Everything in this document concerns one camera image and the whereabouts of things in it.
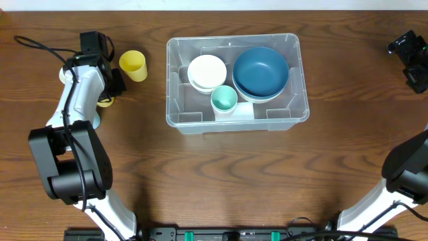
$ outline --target clear plastic bin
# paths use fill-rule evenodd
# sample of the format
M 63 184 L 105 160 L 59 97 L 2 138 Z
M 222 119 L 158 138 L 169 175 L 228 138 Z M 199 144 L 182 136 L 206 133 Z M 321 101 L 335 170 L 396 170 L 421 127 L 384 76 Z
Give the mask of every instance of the clear plastic bin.
M 286 89 L 272 101 L 253 104 L 254 120 L 216 121 L 210 95 L 189 83 L 187 68 L 193 59 L 211 54 L 224 61 L 225 84 L 232 83 L 233 64 L 240 53 L 253 47 L 281 53 L 290 68 Z M 238 102 L 245 102 L 239 97 Z M 222 37 L 175 37 L 167 43 L 167 122 L 182 134 L 219 131 L 284 131 L 309 117 L 299 39 L 292 33 Z

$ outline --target mint green cup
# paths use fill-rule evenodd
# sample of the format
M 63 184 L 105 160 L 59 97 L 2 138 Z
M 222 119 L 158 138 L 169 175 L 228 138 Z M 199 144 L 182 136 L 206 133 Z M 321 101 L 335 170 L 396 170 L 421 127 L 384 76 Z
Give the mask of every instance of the mint green cup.
M 219 86 L 211 93 L 211 106 L 214 114 L 229 114 L 238 103 L 238 95 L 230 86 Z

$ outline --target wooden table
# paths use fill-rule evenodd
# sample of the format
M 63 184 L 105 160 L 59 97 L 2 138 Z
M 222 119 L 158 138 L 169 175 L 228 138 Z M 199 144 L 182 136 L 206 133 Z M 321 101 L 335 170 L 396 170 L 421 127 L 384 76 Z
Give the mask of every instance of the wooden table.
M 409 29 L 428 38 L 427 12 L 22 12 L 0 25 L 0 240 L 62 240 L 87 215 L 45 194 L 27 143 L 62 93 L 62 63 L 16 44 L 24 35 L 80 49 L 98 30 L 143 51 L 149 77 L 101 111 L 97 134 L 114 168 L 114 189 L 144 225 L 284 226 L 296 216 L 325 222 L 381 178 L 396 145 L 428 121 L 427 93 L 405 85 L 385 46 Z M 172 37 L 295 33 L 301 42 L 310 118 L 284 132 L 184 136 L 165 121 L 167 41 Z M 418 212 L 427 215 L 425 207 Z M 428 238 L 405 212 L 391 221 L 404 238 Z

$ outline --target blue bowl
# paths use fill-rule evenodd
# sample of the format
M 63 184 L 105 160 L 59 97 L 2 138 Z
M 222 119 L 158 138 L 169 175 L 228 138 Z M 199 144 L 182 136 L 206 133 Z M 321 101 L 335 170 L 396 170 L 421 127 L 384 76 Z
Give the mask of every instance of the blue bowl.
M 288 64 L 277 51 L 256 47 L 240 54 L 233 65 L 233 82 L 251 98 L 267 99 L 284 90 Z

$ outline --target white bowl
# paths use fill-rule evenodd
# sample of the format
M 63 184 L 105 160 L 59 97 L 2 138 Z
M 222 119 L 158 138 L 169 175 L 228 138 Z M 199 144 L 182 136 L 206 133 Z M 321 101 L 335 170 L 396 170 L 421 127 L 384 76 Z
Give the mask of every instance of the white bowl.
M 190 75 L 188 77 L 189 77 L 189 83 L 192 85 L 192 87 L 195 88 L 201 94 L 211 94 L 215 90 L 215 88 L 208 88 L 208 89 L 202 88 L 195 83 L 195 81 L 190 77 Z
M 277 93 L 276 95 L 274 95 L 274 96 L 272 96 L 272 97 L 270 97 L 270 98 L 267 98 L 267 99 L 256 99 L 256 98 L 252 98 L 252 97 L 247 96 L 247 95 L 245 95 L 244 93 L 242 93 L 242 92 L 239 90 L 239 88 L 238 88 L 238 87 L 236 87 L 236 83 L 235 83 L 235 81 L 233 81 L 233 85 L 235 86 L 236 92 L 238 92 L 238 94 L 239 94 L 239 95 L 240 95 L 244 100 L 246 100 L 246 101 L 248 101 L 248 102 L 251 102 L 251 103 L 254 103 L 254 104 L 263 104 L 263 103 L 269 102 L 269 101 L 273 100 L 275 97 L 279 96 L 279 95 L 282 93 L 282 91 L 284 91 L 284 90 L 282 90 L 281 92 L 279 92 L 279 93 Z
M 202 94 L 210 94 L 226 81 L 226 65 L 218 57 L 202 55 L 194 60 L 187 69 L 189 82 Z

